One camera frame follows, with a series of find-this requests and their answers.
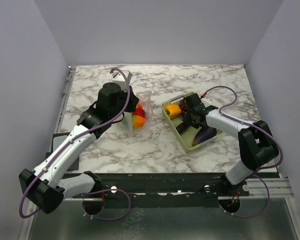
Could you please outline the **long striped purple eggplant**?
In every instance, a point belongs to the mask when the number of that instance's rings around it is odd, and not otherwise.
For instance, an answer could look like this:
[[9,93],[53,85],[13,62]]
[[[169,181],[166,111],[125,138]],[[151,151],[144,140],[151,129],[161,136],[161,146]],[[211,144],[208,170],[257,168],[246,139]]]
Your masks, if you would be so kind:
[[181,122],[177,127],[176,130],[177,132],[181,135],[183,133],[185,133],[189,128],[191,128],[192,126],[187,124],[186,122]]

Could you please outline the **red toy bell pepper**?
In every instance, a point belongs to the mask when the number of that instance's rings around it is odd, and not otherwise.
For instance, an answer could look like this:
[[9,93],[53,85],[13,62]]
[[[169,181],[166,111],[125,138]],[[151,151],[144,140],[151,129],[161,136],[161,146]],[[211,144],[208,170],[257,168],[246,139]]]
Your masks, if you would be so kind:
[[133,116],[139,116],[141,118],[145,118],[146,117],[146,112],[144,111],[143,106],[140,103],[138,103],[136,105],[135,111],[132,112],[132,115]]

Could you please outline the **green perforated plastic basket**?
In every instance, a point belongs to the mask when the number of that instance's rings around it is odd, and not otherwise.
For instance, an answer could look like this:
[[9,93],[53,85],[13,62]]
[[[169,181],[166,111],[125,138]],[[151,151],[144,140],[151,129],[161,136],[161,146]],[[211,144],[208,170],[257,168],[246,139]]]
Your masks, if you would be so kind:
[[165,111],[165,108],[166,108],[166,106],[168,106],[170,104],[179,104],[180,101],[183,100],[184,97],[188,97],[193,93],[194,93],[193,91],[183,93],[181,95],[175,96],[175,97],[173,97],[169,100],[164,101],[160,105],[162,115],[163,115],[165,121],[168,123],[168,126],[172,130],[172,132],[175,135],[177,141],[179,142],[180,146],[182,147],[182,149],[184,150],[184,152],[186,154],[190,153],[190,152],[193,152],[194,150],[196,150],[198,148],[201,148],[204,145],[207,145],[207,144],[217,140],[218,138],[220,138],[224,135],[224,133],[221,130],[217,129],[215,136],[213,136],[212,138],[207,139],[206,141],[203,141],[202,143],[199,143],[199,144],[193,146],[193,140],[194,140],[196,134],[200,131],[201,128],[194,128],[194,127],[190,126],[182,134],[178,133],[177,126],[183,122],[182,117],[178,116],[174,119],[170,119],[168,117],[167,112]]

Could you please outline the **green toy mango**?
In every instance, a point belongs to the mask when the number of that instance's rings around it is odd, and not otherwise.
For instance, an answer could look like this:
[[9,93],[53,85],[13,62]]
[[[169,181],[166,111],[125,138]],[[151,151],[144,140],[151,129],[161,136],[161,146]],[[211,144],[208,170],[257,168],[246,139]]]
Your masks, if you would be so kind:
[[132,115],[132,126],[134,128],[142,128],[146,122],[145,118],[142,118],[137,115]]

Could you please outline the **clear zip top bag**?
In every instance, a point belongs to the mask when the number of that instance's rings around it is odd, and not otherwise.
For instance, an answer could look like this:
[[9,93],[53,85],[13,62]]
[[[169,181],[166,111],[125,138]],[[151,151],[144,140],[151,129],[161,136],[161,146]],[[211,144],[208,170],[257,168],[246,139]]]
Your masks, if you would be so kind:
[[140,134],[146,130],[151,125],[154,115],[151,103],[152,93],[145,91],[138,93],[136,96],[139,98],[136,110],[132,113],[125,113],[122,121],[119,123],[129,136]]

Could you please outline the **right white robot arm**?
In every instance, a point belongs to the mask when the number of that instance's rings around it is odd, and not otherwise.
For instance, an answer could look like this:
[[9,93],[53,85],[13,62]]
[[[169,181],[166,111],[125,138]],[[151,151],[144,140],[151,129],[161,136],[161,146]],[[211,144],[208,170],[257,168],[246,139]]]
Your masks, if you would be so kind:
[[224,195],[232,195],[238,184],[279,155],[279,147],[266,122],[245,122],[231,115],[227,117],[216,106],[205,106],[196,93],[186,96],[184,102],[187,112],[182,121],[204,131],[203,136],[194,138],[194,143],[200,144],[212,138],[217,130],[238,140],[240,160],[225,173],[219,184]]

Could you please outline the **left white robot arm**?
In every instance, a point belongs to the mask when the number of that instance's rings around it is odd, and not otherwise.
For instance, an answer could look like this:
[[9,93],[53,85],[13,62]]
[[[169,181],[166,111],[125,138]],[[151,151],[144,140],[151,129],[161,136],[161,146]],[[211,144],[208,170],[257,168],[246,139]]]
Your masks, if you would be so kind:
[[131,86],[122,90],[114,82],[105,83],[95,101],[84,111],[72,131],[47,159],[33,170],[24,169],[18,176],[22,200],[28,199],[46,214],[52,213],[64,199],[77,195],[96,197],[105,184],[92,173],[63,178],[68,168],[123,113],[135,111],[139,99]]

